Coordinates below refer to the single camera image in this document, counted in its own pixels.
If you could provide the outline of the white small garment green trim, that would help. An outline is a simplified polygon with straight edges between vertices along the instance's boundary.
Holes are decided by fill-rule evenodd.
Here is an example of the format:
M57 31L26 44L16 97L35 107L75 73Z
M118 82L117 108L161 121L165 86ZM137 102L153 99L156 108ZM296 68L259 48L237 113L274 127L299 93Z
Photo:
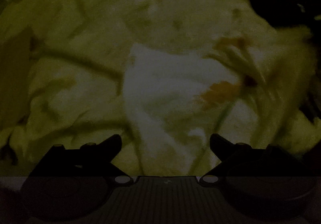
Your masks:
M46 38L23 155L120 134L117 164L174 176L217 164L212 132L261 148L306 87L308 37L271 27L248 0L104 0L71 34Z

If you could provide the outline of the floral bed sheet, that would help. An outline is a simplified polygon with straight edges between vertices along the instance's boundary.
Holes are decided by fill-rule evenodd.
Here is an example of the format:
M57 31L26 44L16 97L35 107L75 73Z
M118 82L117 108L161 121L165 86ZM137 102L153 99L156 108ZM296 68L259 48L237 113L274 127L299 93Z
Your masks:
M41 50L46 38L62 39L65 35L71 34L74 25L80 22L82 17L86 17L90 9L103 1L4 0L4 9L1 12L2 176L26 176L39 162L31 162L26 159L23 150L28 143L26 127L30 117L29 87L33 71L42 56ZM307 29L304 25L299 25L297 28ZM311 89L310 80L316 71L316 57L313 48L309 45L311 34L308 29L307 31L309 37L306 38L305 43L312 58L310 76L303 79L306 87L296 98L296 107L282 122L273 141L267 144L278 144L295 155L304 154L320 141L320 119L307 119L305 114L299 110L299 104L303 100L304 94ZM260 148L252 144L249 145L257 149L267 146ZM211 155L216 156L210 148L209 151ZM216 165L189 175L201 175Z

